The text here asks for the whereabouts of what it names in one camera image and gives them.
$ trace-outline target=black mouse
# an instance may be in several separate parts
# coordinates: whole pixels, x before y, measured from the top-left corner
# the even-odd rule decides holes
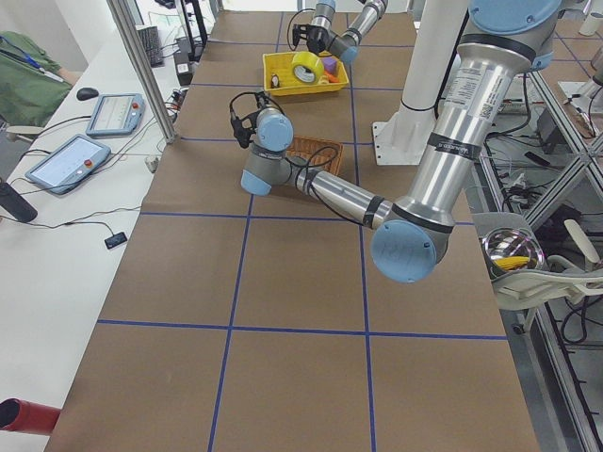
[[[75,94],[78,101],[87,101],[98,96],[98,91],[94,88],[80,88]]]

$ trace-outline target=blue and white device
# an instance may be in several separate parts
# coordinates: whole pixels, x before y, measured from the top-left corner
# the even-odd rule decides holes
[[[109,156],[111,149],[84,135],[76,135],[45,157],[25,177],[62,195],[78,186]]]
[[[93,138],[130,135],[143,113],[144,100],[140,94],[103,94],[94,107],[86,135]]]

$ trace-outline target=white table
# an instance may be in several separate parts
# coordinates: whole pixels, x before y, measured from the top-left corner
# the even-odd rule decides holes
[[[154,69],[162,95],[179,87],[173,62]],[[91,62],[49,125],[89,115],[96,101],[75,99],[82,87],[101,93],[140,92],[136,73],[117,32]],[[142,125],[153,119],[146,108]],[[68,122],[38,139],[32,149],[53,151],[75,134],[83,134],[87,121]],[[140,206],[153,175],[146,168],[147,155],[160,154],[164,142],[156,124],[111,169],[89,178],[71,193],[56,196],[38,192],[25,197],[38,210],[34,223],[56,225],[93,212]],[[117,152],[130,137],[102,140]],[[24,157],[9,181],[42,159]],[[36,187],[17,180],[13,186],[24,193]],[[138,211],[117,212],[90,218],[106,222],[114,232],[129,237]],[[6,212],[0,208],[0,215]],[[122,259],[125,245],[107,250],[109,230],[97,224],[34,228],[0,221],[0,401],[17,397],[62,407],[73,376],[86,348],[108,288]],[[0,450],[43,450],[47,437],[0,432]]]

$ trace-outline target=yellow tape roll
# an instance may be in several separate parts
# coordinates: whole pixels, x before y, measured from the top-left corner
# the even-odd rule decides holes
[[[295,78],[306,85],[315,85],[324,74],[322,61],[312,52],[298,52],[291,61]]]

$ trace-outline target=red cylinder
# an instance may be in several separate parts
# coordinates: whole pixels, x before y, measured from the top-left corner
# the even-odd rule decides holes
[[[0,430],[50,435],[59,414],[59,408],[10,398],[0,403]]]

